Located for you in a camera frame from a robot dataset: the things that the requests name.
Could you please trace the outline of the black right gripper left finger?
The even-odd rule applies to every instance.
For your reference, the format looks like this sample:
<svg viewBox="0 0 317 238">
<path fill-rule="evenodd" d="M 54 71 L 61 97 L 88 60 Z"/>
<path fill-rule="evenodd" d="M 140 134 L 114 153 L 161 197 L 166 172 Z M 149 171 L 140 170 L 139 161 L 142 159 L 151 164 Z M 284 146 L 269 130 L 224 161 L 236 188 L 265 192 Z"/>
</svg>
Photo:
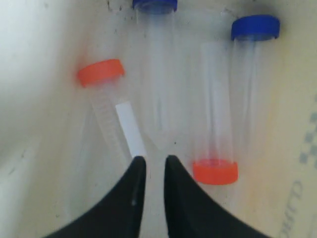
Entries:
<svg viewBox="0 0 317 238">
<path fill-rule="evenodd" d="M 140 233 L 146 161 L 135 157 L 113 189 L 78 219 L 49 238 L 137 238 Z"/>
</svg>

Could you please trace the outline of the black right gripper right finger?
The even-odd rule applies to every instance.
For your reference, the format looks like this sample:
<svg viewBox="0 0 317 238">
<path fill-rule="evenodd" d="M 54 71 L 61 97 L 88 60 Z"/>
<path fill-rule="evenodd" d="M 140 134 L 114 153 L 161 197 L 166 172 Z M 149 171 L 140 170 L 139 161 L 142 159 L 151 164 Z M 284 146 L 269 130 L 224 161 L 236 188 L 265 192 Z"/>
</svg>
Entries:
<svg viewBox="0 0 317 238">
<path fill-rule="evenodd" d="M 170 238 L 265 237 L 211 199 L 174 155 L 165 161 L 164 208 Z"/>
</svg>

